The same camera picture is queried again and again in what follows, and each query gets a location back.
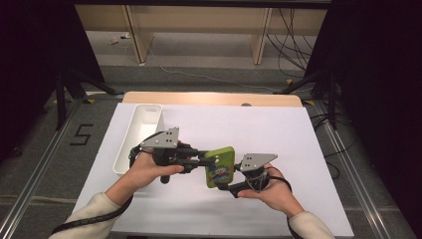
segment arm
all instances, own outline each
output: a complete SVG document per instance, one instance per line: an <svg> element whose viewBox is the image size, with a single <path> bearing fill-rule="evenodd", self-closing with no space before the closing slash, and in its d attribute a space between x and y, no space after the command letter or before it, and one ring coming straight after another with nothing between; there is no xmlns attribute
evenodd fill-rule
<svg viewBox="0 0 422 239"><path fill-rule="evenodd" d="M106 192L94 195L87 206L72 214L66 222L114 212L121 208L137 189L145 187L156 177L172 175L182 170L183 167L179 165L157 166L149 153L141 152L124 176ZM106 238L117 218L61 231L53 234L50 239Z"/></svg>
<svg viewBox="0 0 422 239"><path fill-rule="evenodd" d="M283 174L269 163L265 167L268 168L271 175L284 178ZM273 179L260 193L248 189L240 191L238 196L260 199L274 210L285 213L289 218L289 224L293 231L302 238L334 238L319 218L302 208L283 181Z"/></svg>

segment white sleeve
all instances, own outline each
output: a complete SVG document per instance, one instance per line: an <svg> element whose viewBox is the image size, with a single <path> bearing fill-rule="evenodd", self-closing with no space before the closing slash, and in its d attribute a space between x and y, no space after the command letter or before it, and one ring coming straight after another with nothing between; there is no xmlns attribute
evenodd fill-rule
<svg viewBox="0 0 422 239"><path fill-rule="evenodd" d="M310 212L302 212L292 217L289 219L289 223L292 229L302 238L334 238L326 225Z"/></svg>
<svg viewBox="0 0 422 239"><path fill-rule="evenodd" d="M66 222L77 221L90 217L105 215L118 210L120 206L112 202L103 192L94 195L90 202L81 210L72 214ZM61 231L50 236L49 239L70 239L70 238L106 238L118 217L105 222L98 222L90 225L80 226L69 230Z"/></svg>

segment aluminum rail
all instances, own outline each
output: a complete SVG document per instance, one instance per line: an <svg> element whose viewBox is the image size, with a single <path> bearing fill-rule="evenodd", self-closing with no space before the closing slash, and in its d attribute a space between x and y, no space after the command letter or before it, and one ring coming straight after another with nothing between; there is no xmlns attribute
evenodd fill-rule
<svg viewBox="0 0 422 239"><path fill-rule="evenodd" d="M321 102L317 102L316 106L321 114L326 113ZM338 132L334 130L329 123L325 125L325 130L335 150L340 151L345 149L345 145L342 142ZM391 238L384 220L382 219L382 216L377 210L375 203L366 190L366 187L360 178L359 173L353 164L353 160L350 158L347 150L339 153L338 157L341 165L344 168L345 174L350 181L351 187L356 194L357 200L359 201L360 206L362 207L362 210L368 219L369 225L371 226L375 237L378 239Z"/></svg>
<svg viewBox="0 0 422 239"><path fill-rule="evenodd" d="M65 120L62 128L55 132L52 140L44 151L43 156L35 167L34 172L31 174L31 177L29 178L27 184L25 185L21 194L18 196L14 205L4 218L0 227L0 238L9 239L12 237L13 233L19 225L22 216L28 208L32 196L38 189L38 186L40 185L45 173L47 172L47 169L49 168L49 165L54 158L57 148L59 147L64 135L68 130L70 121L75 115L75 112L81 106L82 102L83 100L72 101L69 107L69 116L67 120Z"/></svg>

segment black tripod stand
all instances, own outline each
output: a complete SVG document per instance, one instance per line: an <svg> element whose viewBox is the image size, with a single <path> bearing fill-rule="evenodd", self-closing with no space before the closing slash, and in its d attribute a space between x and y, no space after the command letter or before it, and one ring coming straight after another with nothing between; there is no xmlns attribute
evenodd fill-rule
<svg viewBox="0 0 422 239"><path fill-rule="evenodd" d="M28 16L26 19L31 19L28 24L31 24L30 28L35 35L34 46L45 50L43 57L47 59L51 71L56 75L57 129L60 129L66 120L65 88L73 99L82 99L85 103L88 101L86 91L81 86L82 82L110 95L122 95L124 92L106 85L74 4L34 2L28 2L22 11Z"/></svg>

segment gray floor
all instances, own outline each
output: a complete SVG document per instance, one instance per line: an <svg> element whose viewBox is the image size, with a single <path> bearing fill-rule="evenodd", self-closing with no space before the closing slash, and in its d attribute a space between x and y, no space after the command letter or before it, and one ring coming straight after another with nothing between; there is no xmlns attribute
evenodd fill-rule
<svg viewBox="0 0 422 239"><path fill-rule="evenodd" d="M110 45L111 37L122 33L94 33L88 35L102 67L106 82L121 91L175 91L175 92L233 92L271 94L282 90L288 79L278 67L279 54L267 42L262 64L252 62L248 36L242 35L204 35L204 34L157 34L142 66L134 60L129 40L120 40ZM311 44L314 37L307 37ZM311 52L302 38L298 44L303 51ZM295 53L289 55L295 60ZM293 64L282 59L280 66L288 74L300 76L303 72ZM37 186L32 201L28 205L12 238L46 238L51 230L62 223L72 213L76 199L84 186L91 165L99 149L113 110L120 98L99 93L99 90L84 85L94 101L91 104L72 101L68 109L69 126L61 138L52 161ZM304 86L294 94L309 100L310 88ZM24 189L34 168L44 158L50 140L55 136L57 110L55 96L46 103L46 112L35 120L32 130L22 142L22 156L11 156L0 165L0 217L4 218L14 205L17 196ZM313 101L315 105L305 105L310 117L325 113L325 100ZM340 175L334 179L344 210L353 228L355 238L416 238L400 210L379 179L377 172L370 166L364 147L348 120L346 111L338 103L336 121L337 133L343 144L351 147L344 153L326 158L327 162L339 168ZM71 145L85 139L75 137L81 124L89 125L80 132L90 134L86 145ZM323 123L316 129L321 150L324 155L336 152L330 137L330 126ZM356 195L356 188L350 182L349 171L344 167L348 157L356 169L357 176L364 186L367 198L373 203L385 226L387 236L374 231L367 217L367 207L362 205ZM328 166L332 176L337 172ZM110 234L108 238L125 238L123 235Z"/></svg>

